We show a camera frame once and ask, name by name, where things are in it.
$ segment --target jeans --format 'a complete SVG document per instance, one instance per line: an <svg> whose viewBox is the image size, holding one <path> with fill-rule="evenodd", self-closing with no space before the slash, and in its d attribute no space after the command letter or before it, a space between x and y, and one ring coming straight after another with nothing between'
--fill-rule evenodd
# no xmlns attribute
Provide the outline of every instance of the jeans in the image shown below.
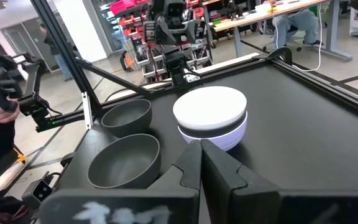
<svg viewBox="0 0 358 224"><path fill-rule="evenodd" d="M57 64L60 67L60 70L63 72L63 75L65 76L65 80L71 78L71 72L67 68L66 62L64 61L63 57L60 54L54 55Z"/></svg>
<svg viewBox="0 0 358 224"><path fill-rule="evenodd" d="M295 26L298 30L305 31L305 44L314 44L318 35L318 18L309 10L305 9L294 14L286 14L273 18L274 31L274 47L275 49L284 47L287 41L295 32L288 33L291 26Z"/></svg>

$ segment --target white plate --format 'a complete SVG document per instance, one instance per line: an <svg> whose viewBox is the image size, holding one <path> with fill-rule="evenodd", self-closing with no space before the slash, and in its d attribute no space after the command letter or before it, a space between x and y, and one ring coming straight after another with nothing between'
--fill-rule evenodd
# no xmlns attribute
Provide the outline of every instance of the white plate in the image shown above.
<svg viewBox="0 0 358 224"><path fill-rule="evenodd" d="M211 86L184 94L173 105L173 114L186 128L211 130L237 121L246 107L247 98L240 91Z"/></svg>

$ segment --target floor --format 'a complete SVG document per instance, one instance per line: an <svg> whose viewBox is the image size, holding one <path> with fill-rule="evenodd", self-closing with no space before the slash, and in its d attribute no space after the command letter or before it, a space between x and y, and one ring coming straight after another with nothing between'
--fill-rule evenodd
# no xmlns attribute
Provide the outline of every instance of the floor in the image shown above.
<svg viewBox="0 0 358 224"><path fill-rule="evenodd" d="M259 33L242 34L242 39L262 48L272 39ZM349 16L341 16L338 29L338 47L349 52L354 56L353 61L345 62L338 58L321 55L321 66L317 72L326 75L337 81L358 76L358 37L349 37ZM319 55L316 51L304 48L301 52L296 52L293 47L294 60L302 66L316 68L319 62ZM259 52L258 50L244 46L245 54ZM213 49L214 63L223 62L236 58L233 40L222 39L217 42L216 49ZM109 58L96 62L99 68L107 70L119 77L122 77L136 85L143 82L142 74L137 72L126 73L121 70L119 54L114 54ZM122 87L105 80L95 74L86 73L91 86L94 88L100 102L114 91ZM358 89L358 80L346 83ZM60 72L47 74L42 77L40 95L48 100L50 106L62 113L68 113L81 108L81 95L74 81L64 82ZM59 164L60 159L75 150L76 145L85 133L83 121L68 124L63 127L37 133L35 123L32 118L21 115L16 121L15 142L22 152L29 156L27 160L27 170L13 185L9 195L20 198L28 185L41 178L47 171L60 172L63 168Z"/></svg>

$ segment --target white cable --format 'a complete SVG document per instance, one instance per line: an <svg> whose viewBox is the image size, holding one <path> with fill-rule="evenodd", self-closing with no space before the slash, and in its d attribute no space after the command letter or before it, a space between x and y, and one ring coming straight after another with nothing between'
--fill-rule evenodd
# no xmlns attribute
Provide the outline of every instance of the white cable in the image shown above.
<svg viewBox="0 0 358 224"><path fill-rule="evenodd" d="M322 22L322 19L321 19L321 3L320 3L319 8L318 8L318 14L319 14L319 19L320 19L320 45L319 45L319 48L318 48L318 66L315 69L303 70L301 68L298 68L296 65L292 65L295 68L301 70L302 72L313 72L313 71L318 70L320 68L320 66L321 66L321 46L323 44L323 22ZM274 23L274 26L276 28L276 36L277 36L277 38L276 38L276 48L278 48L278 29L277 29L277 24Z"/></svg>

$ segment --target gray bowl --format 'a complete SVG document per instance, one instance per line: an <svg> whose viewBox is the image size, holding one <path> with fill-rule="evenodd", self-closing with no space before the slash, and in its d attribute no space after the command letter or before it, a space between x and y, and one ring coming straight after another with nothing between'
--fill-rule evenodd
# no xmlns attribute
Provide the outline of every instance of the gray bowl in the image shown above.
<svg viewBox="0 0 358 224"><path fill-rule="evenodd" d="M133 134L111 143L93 159L88 180L99 189L145 189L156 180L160 168L158 140Z"/></svg>
<svg viewBox="0 0 358 224"><path fill-rule="evenodd" d="M149 100L132 100L108 111L102 125L117 137L145 133L152 122L152 104Z"/></svg>

